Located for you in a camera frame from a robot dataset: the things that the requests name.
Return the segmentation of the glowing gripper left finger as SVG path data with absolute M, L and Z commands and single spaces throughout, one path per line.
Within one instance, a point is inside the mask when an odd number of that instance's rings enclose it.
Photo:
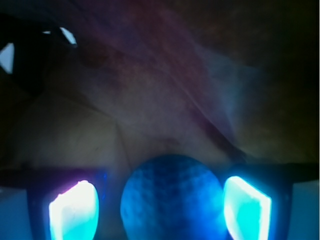
M 108 175 L 101 169 L 36 169 L 28 210 L 35 240 L 96 240 Z

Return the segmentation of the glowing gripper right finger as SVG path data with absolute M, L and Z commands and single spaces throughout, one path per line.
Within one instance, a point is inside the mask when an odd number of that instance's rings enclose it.
M 292 185 L 286 164 L 237 164 L 223 184 L 223 214 L 233 240 L 285 240 Z

